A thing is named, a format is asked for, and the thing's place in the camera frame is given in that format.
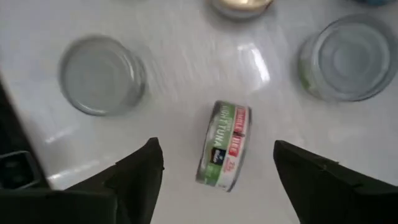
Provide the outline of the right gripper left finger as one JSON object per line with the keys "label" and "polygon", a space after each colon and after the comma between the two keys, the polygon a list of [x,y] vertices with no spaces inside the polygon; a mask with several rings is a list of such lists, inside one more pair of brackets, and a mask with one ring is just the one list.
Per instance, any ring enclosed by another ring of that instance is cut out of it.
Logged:
{"label": "right gripper left finger", "polygon": [[164,157],[157,138],[109,168],[83,180],[70,190],[112,193],[131,223],[149,224],[162,184]]}

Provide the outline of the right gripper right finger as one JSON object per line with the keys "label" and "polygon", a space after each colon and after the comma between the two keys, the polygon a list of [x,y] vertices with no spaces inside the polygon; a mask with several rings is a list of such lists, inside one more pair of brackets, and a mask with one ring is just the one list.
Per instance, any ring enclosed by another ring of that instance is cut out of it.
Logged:
{"label": "right gripper right finger", "polygon": [[300,223],[397,223],[397,186],[287,141],[273,158]]}

